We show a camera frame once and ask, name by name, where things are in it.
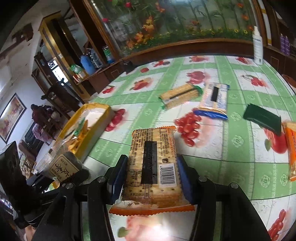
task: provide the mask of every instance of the cracker package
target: cracker package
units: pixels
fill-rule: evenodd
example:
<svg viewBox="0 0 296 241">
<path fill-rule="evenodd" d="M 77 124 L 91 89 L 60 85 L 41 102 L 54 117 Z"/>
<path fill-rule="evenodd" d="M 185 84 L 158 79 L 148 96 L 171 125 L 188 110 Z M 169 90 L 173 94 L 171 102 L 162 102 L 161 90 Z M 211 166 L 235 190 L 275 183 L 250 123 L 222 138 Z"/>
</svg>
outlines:
<svg viewBox="0 0 296 241">
<path fill-rule="evenodd" d="M 296 180 L 296 122 L 284 121 L 283 127 L 287 140 L 289 153 L 289 173 L 290 180 Z"/>
<path fill-rule="evenodd" d="M 229 85 L 207 83 L 196 115 L 228 120 L 226 115 L 227 91 Z"/>
<path fill-rule="evenodd" d="M 194 210 L 182 191 L 175 130 L 169 126 L 133 131 L 121 198 L 110 213 L 131 216 Z"/>
<path fill-rule="evenodd" d="M 199 86 L 194 86 L 190 83 L 186 83 L 178 88 L 169 90 L 159 96 L 164 103 L 165 109 L 181 105 L 182 103 L 194 99 L 202 94 L 202 90 Z"/>
</svg>

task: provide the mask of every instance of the barcode number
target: barcode number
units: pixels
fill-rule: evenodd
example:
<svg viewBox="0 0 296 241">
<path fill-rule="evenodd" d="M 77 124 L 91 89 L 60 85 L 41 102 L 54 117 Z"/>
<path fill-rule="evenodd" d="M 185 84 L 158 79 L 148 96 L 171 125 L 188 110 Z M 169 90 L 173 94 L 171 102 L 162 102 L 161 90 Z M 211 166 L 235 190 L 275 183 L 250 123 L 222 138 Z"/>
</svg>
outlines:
<svg viewBox="0 0 296 241">
<path fill-rule="evenodd" d="M 159 187 L 176 187 L 175 166 L 173 163 L 159 165 Z"/>
</svg>

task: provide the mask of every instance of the picture frame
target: picture frame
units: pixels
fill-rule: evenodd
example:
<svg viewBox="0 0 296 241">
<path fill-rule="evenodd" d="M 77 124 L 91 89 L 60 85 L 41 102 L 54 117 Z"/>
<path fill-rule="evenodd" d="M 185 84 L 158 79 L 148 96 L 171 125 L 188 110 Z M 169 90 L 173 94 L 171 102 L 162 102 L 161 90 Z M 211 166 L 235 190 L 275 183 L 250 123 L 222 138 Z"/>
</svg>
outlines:
<svg viewBox="0 0 296 241">
<path fill-rule="evenodd" d="M 16 124 L 26 110 L 26 106 L 15 93 L 0 115 L 0 137 L 7 144 Z"/>
</svg>

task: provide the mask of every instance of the white spray bottle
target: white spray bottle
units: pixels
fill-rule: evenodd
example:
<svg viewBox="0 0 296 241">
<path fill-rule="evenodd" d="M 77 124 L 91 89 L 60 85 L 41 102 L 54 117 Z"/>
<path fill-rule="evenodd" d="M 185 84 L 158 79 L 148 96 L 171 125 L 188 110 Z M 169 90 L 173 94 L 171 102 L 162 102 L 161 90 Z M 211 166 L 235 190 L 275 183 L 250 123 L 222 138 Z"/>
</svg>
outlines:
<svg viewBox="0 0 296 241">
<path fill-rule="evenodd" d="M 257 26 L 254 26 L 253 44 L 254 44 L 254 62 L 258 65 L 262 65 L 263 64 L 263 43 L 262 43 L 262 37 L 258 31 Z"/>
</svg>

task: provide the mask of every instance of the screw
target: screw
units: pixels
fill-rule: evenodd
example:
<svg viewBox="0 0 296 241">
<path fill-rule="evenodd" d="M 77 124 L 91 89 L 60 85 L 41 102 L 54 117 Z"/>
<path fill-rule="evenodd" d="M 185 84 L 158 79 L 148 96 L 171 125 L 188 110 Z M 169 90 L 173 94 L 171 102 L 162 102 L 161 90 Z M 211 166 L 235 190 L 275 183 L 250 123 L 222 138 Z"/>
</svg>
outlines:
<svg viewBox="0 0 296 241">
<path fill-rule="evenodd" d="M 73 184 L 73 183 L 68 183 L 68 184 L 66 185 L 66 188 L 67 188 L 67 189 L 71 189 L 72 187 L 74 187 L 74 184 Z"/>
<path fill-rule="evenodd" d="M 203 183 L 207 181 L 207 178 L 206 178 L 206 177 L 199 177 L 198 179 L 199 179 L 201 182 L 203 182 Z"/>
<path fill-rule="evenodd" d="M 230 186 L 234 189 L 237 189 L 239 187 L 239 185 L 237 185 L 236 183 L 231 183 Z"/>
<path fill-rule="evenodd" d="M 104 176 L 100 176 L 98 177 L 97 181 L 103 183 L 104 181 L 106 181 L 106 178 Z"/>
</svg>

